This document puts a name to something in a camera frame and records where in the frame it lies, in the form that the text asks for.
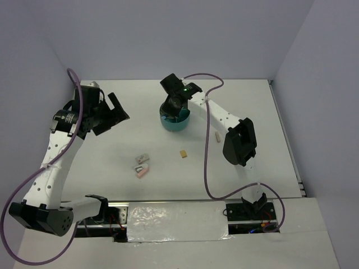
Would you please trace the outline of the blue translucent stapler case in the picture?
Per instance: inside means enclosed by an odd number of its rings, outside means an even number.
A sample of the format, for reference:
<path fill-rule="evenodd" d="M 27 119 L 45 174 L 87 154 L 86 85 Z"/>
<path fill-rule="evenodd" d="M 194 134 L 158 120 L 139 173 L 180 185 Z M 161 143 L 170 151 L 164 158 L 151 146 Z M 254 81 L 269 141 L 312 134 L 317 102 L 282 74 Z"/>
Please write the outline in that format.
<path fill-rule="evenodd" d="M 169 123 L 172 123 L 173 122 L 173 118 L 169 115 L 166 115 L 166 114 L 161 114 L 160 115 L 160 120 L 162 122 L 169 122 Z"/>

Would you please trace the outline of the yellow eraser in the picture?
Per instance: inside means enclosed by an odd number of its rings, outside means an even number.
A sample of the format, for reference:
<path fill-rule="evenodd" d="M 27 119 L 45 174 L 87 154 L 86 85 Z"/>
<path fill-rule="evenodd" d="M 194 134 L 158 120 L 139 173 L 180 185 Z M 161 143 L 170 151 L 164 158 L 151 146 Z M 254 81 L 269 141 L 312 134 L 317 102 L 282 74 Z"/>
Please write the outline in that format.
<path fill-rule="evenodd" d="M 182 158 L 187 157 L 187 153 L 186 153 L 185 150 L 181 150 L 181 151 L 180 151 L 180 155 L 181 155 Z"/>

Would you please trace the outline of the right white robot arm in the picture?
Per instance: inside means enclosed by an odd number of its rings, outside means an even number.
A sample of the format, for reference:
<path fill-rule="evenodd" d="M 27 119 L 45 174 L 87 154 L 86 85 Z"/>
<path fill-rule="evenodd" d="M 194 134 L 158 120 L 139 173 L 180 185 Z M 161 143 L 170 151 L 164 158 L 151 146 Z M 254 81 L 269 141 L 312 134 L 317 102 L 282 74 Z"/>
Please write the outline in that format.
<path fill-rule="evenodd" d="M 215 128 L 224 138 L 222 153 L 236 169 L 244 185 L 239 188 L 244 213 L 249 219 L 257 219 L 267 202 L 255 169 L 256 134 L 253 121 L 239 118 L 209 98 L 208 92 L 193 82 L 184 84 L 175 74 L 160 82 L 167 98 L 160 107 L 164 115 L 177 119 L 183 109 L 206 120 L 206 127 Z"/>

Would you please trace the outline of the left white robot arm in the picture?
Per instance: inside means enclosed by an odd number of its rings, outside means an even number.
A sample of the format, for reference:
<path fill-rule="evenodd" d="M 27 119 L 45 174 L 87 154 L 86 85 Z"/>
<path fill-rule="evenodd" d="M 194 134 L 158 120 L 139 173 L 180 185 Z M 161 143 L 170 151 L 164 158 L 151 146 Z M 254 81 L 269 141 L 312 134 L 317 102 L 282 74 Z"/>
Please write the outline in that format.
<path fill-rule="evenodd" d="M 96 136 L 129 119 L 116 95 L 105 95 L 95 82 L 81 87 L 53 116 L 49 144 L 31 188 L 21 202 L 12 202 L 8 213 L 27 229 L 64 236 L 73 223 L 92 218 L 98 224 L 109 219 L 108 199 L 89 194 L 62 202 L 62 191 L 72 162 L 86 135 Z"/>

